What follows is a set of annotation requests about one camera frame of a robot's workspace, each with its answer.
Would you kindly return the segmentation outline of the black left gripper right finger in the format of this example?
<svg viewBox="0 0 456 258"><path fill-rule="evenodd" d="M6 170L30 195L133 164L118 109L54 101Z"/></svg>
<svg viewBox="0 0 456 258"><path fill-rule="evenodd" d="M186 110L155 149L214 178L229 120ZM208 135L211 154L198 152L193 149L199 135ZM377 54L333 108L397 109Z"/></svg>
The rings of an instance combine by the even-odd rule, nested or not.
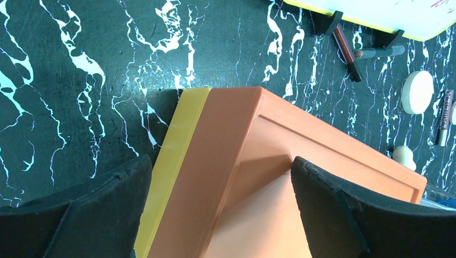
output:
<svg viewBox="0 0 456 258"><path fill-rule="evenodd" d="M313 257L455 257L455 212L394 199L296 157L291 182Z"/></svg>

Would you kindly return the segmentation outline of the beige gourd makeup sponge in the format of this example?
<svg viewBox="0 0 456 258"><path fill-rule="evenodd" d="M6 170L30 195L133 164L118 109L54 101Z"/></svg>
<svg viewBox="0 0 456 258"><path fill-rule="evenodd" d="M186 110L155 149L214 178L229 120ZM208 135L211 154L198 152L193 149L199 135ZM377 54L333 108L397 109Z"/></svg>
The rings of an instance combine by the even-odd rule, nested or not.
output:
<svg viewBox="0 0 456 258"><path fill-rule="evenodd" d="M392 159L399 164L407 167L408 169L415 171L416 164L413 160L413 152L407 146L397 146L392 152Z"/></svg>

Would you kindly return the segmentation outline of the orange drawer organizer box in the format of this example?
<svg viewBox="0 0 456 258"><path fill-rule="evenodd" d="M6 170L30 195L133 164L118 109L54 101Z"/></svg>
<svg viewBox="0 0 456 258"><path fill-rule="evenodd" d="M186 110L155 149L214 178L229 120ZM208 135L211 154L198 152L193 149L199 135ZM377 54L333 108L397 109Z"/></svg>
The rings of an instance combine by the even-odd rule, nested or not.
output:
<svg viewBox="0 0 456 258"><path fill-rule="evenodd" d="M152 170L136 257L310 257L296 157L409 203L427 180L261 87L182 91Z"/></svg>

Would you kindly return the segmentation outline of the clear plastic drawer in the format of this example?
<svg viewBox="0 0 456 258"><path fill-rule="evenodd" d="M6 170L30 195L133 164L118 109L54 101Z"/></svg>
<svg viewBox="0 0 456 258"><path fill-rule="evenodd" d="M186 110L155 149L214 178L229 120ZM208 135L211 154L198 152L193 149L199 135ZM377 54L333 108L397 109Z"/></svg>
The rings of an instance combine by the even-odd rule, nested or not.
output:
<svg viewBox="0 0 456 258"><path fill-rule="evenodd" d="M420 205L455 211L455 195L427 184Z"/></svg>

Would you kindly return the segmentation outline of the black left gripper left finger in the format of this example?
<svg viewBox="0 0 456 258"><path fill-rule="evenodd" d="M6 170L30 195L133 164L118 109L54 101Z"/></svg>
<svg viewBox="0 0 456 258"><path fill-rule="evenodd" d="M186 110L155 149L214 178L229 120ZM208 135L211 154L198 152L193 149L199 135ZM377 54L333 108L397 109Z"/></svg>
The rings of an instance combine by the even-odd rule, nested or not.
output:
<svg viewBox="0 0 456 258"><path fill-rule="evenodd" d="M130 257L152 177L141 155L92 180L1 208L1 257Z"/></svg>

